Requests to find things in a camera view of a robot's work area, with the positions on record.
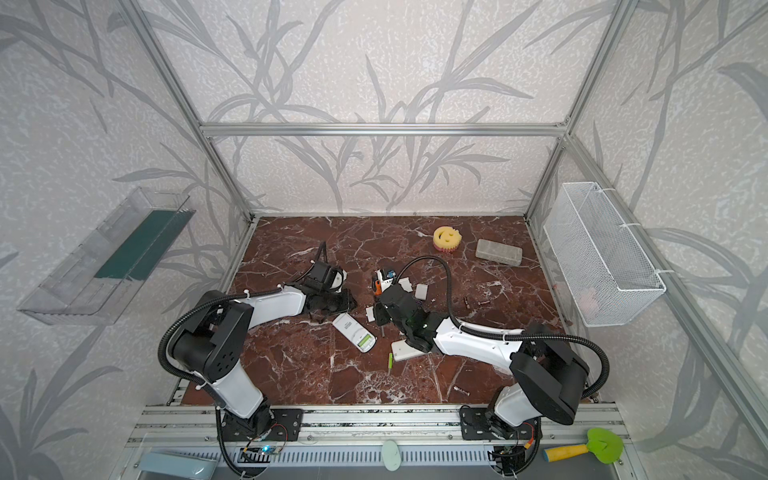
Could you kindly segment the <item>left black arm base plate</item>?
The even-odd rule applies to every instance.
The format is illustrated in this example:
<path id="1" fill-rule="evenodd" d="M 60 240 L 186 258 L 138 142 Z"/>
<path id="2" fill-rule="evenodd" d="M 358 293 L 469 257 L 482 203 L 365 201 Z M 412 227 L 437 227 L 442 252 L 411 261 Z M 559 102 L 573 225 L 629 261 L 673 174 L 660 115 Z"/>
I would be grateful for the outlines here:
<path id="1" fill-rule="evenodd" d="M 273 409 L 266 404 L 247 419 L 224 411 L 223 440 L 295 442 L 299 437 L 303 414 L 304 410 L 300 408 Z"/>

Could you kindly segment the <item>white remote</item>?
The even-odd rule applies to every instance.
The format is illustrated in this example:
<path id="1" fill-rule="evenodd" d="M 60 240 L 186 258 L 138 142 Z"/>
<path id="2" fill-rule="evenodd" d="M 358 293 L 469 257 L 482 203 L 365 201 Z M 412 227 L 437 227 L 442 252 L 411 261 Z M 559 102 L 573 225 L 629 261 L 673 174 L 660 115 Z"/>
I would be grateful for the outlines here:
<path id="1" fill-rule="evenodd" d="M 375 346 L 376 337 L 348 313 L 337 316 L 332 325 L 361 353 L 367 353 Z"/>
<path id="2" fill-rule="evenodd" d="M 394 362 L 402 362 L 425 355 L 425 352 L 411 347 L 405 340 L 393 342 L 391 344 L 391 351 Z"/>

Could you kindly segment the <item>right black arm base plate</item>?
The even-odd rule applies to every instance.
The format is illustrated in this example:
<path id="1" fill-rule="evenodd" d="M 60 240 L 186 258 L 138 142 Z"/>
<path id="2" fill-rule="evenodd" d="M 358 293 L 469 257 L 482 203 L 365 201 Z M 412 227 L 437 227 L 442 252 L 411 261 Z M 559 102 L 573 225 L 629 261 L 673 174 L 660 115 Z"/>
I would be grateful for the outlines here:
<path id="1" fill-rule="evenodd" d="M 488 415 L 486 407 L 462 405 L 458 415 L 463 440 L 528 441 L 535 437 L 530 424 L 510 426 L 495 415 Z"/>

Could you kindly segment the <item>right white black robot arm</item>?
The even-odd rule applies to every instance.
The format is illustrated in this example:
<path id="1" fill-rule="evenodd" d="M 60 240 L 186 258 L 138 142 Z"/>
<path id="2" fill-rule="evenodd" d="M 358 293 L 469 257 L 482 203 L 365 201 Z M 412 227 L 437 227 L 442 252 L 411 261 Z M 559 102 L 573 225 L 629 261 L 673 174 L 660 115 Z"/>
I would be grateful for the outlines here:
<path id="1" fill-rule="evenodd" d="M 571 425 L 580 402 L 596 394 L 610 373 L 604 350 L 586 338 L 556 334 L 544 325 L 504 331 L 462 323 L 425 310 L 399 285 L 378 296 L 374 318 L 394 324 L 406 345 L 421 353 L 507 369 L 515 384 L 497 390 L 485 412 L 498 436 L 539 417 Z"/>

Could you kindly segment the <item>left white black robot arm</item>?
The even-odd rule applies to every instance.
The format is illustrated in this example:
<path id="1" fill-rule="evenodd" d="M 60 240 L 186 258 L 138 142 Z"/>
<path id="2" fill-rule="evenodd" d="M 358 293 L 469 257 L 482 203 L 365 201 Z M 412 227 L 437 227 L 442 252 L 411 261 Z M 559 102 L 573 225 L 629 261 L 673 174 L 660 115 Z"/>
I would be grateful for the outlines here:
<path id="1" fill-rule="evenodd" d="M 209 291 L 162 335 L 157 357 L 168 373 L 205 391 L 215 405 L 255 428 L 270 421 L 266 396 L 240 361 L 248 333 L 268 322 L 319 311 L 333 314 L 356 302 L 347 273 L 319 260 L 292 282 L 268 291 L 226 295 Z"/>

